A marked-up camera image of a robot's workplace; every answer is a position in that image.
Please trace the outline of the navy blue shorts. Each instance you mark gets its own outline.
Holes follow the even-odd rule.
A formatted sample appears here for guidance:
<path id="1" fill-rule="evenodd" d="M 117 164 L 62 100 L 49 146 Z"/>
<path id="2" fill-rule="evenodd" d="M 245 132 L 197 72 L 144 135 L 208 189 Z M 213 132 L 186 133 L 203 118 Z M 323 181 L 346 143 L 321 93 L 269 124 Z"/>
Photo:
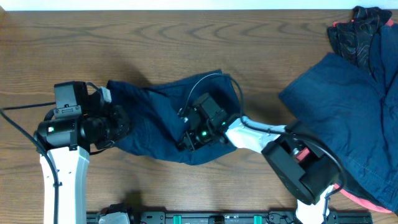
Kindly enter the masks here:
<path id="1" fill-rule="evenodd" d="M 163 85 L 138 87 L 110 80 L 106 87 L 111 92 L 112 103 L 122 106 L 134 125 L 130 134 L 115 144 L 125 152 L 196 166 L 236 150 L 236 147 L 220 142 L 194 151 L 177 148 L 178 141 L 188 129 L 188 124 L 178 116 L 185 103 L 192 103 L 202 94 L 209 93 L 228 113 L 240 111 L 231 80 L 221 70 Z"/>

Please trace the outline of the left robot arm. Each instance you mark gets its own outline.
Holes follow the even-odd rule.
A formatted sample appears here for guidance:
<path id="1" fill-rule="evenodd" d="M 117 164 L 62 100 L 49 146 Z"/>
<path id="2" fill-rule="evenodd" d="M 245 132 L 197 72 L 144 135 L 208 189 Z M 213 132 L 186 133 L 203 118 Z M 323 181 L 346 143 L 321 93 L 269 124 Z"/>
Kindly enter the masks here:
<path id="1" fill-rule="evenodd" d="M 116 145 L 132 131 L 132 122 L 111 92 L 90 82 L 54 86 L 55 108 L 38 125 L 44 177 L 44 223 L 86 223 L 86 176 L 90 156 Z"/>

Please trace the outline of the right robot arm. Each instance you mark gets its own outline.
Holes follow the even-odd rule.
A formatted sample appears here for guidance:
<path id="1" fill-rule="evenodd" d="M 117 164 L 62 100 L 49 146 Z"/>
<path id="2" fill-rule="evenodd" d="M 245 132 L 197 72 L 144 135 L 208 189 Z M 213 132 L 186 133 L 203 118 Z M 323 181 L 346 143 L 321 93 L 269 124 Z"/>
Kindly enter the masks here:
<path id="1" fill-rule="evenodd" d="M 177 147 L 197 151 L 221 143 L 261 154 L 286 189 L 297 199 L 295 223 L 327 223 L 330 197 L 337 193 L 343 167 L 327 146 L 300 121 L 289 125 L 258 123 L 229 113 L 205 93 L 178 115 L 188 130 Z"/>

